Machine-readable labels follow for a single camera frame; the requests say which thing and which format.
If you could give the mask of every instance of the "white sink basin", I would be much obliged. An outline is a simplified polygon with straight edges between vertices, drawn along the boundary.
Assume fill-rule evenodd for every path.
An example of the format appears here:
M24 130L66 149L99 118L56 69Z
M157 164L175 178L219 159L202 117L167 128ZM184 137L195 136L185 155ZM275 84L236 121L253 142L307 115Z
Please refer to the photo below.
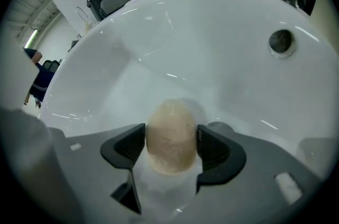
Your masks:
M296 50L277 58L269 38L282 29ZM87 135L147 123L163 100L179 98L197 124L223 121L325 177L338 137L338 72L331 45L281 0L132 0L69 53L40 119L66 137Z

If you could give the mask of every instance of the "ceiling light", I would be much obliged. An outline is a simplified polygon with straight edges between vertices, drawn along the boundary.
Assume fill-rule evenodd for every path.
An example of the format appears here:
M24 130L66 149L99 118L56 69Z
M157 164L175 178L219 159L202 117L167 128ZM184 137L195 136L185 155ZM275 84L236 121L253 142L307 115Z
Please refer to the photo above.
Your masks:
M30 36L30 39L28 40L28 42L25 45L25 48L28 48L28 46L30 45L30 43L32 42L32 40L34 39L35 35L38 33L38 31L36 29L33 30L33 33Z

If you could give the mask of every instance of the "person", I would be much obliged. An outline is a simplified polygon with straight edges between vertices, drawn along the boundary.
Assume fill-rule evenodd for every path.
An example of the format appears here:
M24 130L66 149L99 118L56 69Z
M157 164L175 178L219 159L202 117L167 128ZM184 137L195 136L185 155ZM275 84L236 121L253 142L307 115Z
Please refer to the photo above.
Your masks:
M29 94L33 95L36 99L42 102L44 95L46 93L46 90L49 86L49 83L52 81L54 73L42 67L39 64L39 61L42 58L42 54L40 52L34 49L28 49L28 48L24 48L24 52L31 58L32 62L39 69L38 76L34 80L24 103L27 104L28 99L29 99Z

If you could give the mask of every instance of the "ceiling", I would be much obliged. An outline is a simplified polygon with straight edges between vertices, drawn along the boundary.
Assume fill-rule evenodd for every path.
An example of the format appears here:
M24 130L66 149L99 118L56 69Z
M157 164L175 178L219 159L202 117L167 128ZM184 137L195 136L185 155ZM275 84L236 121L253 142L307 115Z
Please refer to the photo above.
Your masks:
M38 35L58 13L59 10L52 0L12 0L6 22L15 41L23 47L34 29L38 30Z

